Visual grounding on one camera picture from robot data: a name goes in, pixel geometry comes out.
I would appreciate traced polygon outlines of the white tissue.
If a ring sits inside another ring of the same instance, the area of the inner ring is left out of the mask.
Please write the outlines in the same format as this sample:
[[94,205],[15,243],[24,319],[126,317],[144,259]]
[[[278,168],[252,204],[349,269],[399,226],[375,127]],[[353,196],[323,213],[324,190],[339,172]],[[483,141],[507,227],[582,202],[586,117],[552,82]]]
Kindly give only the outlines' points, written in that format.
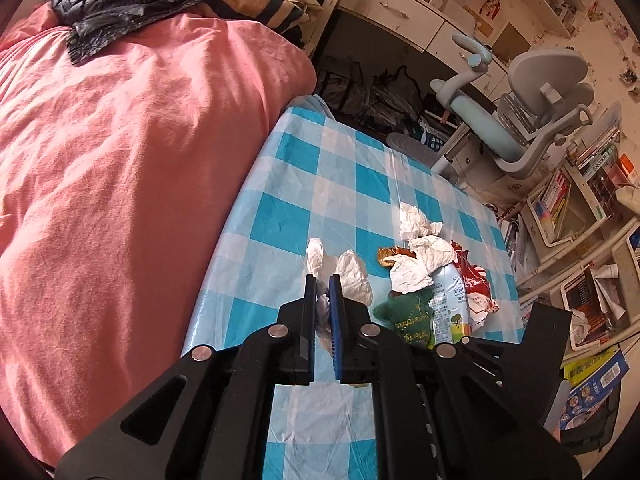
[[410,240],[409,249],[416,253],[416,258],[395,257],[395,264],[390,269],[392,289],[401,294],[430,287],[435,271],[457,261],[454,248],[439,236]]
[[442,222],[431,222],[417,206],[401,202],[399,204],[399,236],[410,242],[416,238],[434,235],[442,232]]
[[351,249],[341,255],[330,256],[324,250],[320,238],[313,237],[306,248],[306,270],[324,286],[329,286],[330,277],[340,277],[343,296],[370,307],[373,292],[363,260]]

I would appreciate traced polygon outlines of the orange snack wrapper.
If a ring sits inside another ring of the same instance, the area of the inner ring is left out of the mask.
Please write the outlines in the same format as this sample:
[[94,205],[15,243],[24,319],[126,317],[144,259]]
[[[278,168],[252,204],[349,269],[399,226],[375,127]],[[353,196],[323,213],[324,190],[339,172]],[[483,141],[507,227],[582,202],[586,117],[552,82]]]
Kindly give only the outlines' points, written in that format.
[[395,264],[394,258],[398,256],[406,256],[415,259],[416,253],[408,248],[399,246],[381,247],[378,248],[378,251],[376,252],[378,263],[381,266],[384,266],[384,268],[391,268]]

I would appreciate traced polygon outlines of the red snack bag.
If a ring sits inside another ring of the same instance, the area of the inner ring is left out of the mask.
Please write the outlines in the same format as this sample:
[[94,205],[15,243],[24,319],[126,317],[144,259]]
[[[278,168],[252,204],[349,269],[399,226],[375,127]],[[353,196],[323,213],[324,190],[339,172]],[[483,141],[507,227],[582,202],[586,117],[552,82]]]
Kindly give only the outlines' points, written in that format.
[[470,331],[483,328],[488,316],[499,311],[499,305],[491,293],[487,272],[481,266],[469,262],[469,252],[452,240],[457,261],[454,263],[465,290],[468,303]]

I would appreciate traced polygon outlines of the green snack wrapper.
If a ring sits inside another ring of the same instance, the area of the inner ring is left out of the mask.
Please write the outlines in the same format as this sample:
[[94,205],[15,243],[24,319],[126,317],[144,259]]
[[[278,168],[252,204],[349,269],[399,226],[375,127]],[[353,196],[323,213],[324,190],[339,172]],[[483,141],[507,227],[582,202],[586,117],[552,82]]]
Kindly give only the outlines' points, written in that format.
[[428,348],[433,339],[433,296],[428,287],[408,294],[390,292],[385,301],[373,308],[373,315],[406,344]]

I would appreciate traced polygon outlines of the light blue snack packet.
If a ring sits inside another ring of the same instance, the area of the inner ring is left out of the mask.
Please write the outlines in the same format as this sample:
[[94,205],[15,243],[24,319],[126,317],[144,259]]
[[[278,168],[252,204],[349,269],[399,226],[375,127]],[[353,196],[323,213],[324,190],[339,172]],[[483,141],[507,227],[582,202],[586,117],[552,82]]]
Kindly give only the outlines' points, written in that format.
[[433,311],[431,344],[455,344],[471,335],[468,300],[462,278],[453,263],[433,274],[431,287]]

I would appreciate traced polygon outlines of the blue checkered plastic cloth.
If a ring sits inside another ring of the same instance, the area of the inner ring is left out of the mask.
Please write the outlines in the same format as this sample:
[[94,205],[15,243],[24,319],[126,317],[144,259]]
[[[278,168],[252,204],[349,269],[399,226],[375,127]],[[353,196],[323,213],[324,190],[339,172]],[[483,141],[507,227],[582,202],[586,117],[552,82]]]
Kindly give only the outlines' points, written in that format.
[[[316,96],[294,100],[278,119],[246,178],[196,300],[186,346],[236,346],[272,324],[303,295],[306,248],[354,252],[375,302],[390,291],[376,253],[399,243],[399,207],[417,206],[488,274],[499,309],[480,336],[519,341],[524,333],[515,278],[494,214],[447,180],[349,126]],[[264,477],[373,479],[371,391],[334,378],[326,350],[314,381],[279,387],[273,398]]]

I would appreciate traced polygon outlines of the white bookshelf with books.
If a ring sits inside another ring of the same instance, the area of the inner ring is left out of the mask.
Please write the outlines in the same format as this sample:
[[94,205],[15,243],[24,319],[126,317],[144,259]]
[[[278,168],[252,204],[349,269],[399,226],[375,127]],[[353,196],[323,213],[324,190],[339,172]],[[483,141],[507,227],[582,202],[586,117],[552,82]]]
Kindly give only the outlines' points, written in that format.
[[620,222],[615,208],[596,191],[596,177],[617,158],[622,103],[598,110],[597,119],[570,142],[568,154],[518,204],[538,266],[516,280],[520,301],[552,289],[559,276],[612,240]]

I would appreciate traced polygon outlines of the pink bed quilt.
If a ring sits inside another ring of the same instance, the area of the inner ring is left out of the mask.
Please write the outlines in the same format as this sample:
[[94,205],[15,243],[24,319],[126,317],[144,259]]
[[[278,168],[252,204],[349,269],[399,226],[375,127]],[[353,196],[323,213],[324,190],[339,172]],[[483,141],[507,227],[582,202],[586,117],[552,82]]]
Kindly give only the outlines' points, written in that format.
[[250,167],[316,73],[268,27],[181,13],[84,65],[40,6],[1,40],[1,406],[62,455],[178,360]]

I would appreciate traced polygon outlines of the grey blue office chair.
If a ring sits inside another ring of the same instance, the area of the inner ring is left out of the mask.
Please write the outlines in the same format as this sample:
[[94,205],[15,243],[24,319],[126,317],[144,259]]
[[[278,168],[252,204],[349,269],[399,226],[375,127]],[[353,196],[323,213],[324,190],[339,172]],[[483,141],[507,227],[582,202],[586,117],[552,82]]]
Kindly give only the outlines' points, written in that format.
[[439,104],[458,115],[492,151],[505,174],[527,179],[550,146],[564,145],[575,130],[592,124],[594,91],[585,82],[588,63],[578,52],[554,48],[519,54],[506,74],[509,91],[490,114],[463,88],[488,72],[491,52],[461,32],[451,39],[469,53],[468,69],[447,80],[432,80],[431,88]]

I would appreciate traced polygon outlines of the striped pillow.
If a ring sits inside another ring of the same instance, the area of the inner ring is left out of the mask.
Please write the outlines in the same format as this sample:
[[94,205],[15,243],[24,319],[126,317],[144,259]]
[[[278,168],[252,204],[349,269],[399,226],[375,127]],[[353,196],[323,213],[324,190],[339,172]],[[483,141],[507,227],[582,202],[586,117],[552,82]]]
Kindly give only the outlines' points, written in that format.
[[207,0],[220,18],[254,21],[270,28],[294,46],[305,44],[303,27],[310,22],[305,7],[294,0]]

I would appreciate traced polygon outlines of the white desk with drawers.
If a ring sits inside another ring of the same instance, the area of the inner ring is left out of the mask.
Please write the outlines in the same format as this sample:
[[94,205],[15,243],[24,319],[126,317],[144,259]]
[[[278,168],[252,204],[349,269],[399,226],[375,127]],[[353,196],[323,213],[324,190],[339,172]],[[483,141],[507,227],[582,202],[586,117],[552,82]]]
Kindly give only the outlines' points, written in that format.
[[340,0],[338,8],[428,53],[458,73],[469,68],[471,52],[454,41],[463,29],[426,0]]

